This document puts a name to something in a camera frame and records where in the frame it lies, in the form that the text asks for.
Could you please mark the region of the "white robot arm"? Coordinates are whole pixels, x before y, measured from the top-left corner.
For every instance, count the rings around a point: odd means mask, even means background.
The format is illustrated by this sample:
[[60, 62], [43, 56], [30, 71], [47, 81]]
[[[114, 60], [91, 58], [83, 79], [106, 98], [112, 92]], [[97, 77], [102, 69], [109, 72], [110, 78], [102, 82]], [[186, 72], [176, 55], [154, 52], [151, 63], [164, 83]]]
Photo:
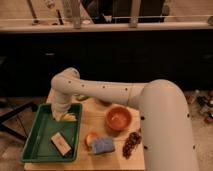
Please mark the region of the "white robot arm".
[[52, 78], [51, 88], [56, 120], [68, 111], [73, 94], [137, 109], [142, 118], [146, 171], [199, 171], [187, 100], [173, 82], [88, 81], [82, 80], [76, 69], [67, 68]]

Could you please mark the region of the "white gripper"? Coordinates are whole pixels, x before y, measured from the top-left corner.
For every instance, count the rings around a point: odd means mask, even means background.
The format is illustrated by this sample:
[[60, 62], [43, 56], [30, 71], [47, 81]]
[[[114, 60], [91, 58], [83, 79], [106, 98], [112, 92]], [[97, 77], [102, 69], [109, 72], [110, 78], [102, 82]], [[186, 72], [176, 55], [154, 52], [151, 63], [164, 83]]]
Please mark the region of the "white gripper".
[[53, 118], [60, 121], [71, 106], [70, 96], [58, 91], [53, 92], [51, 110]]

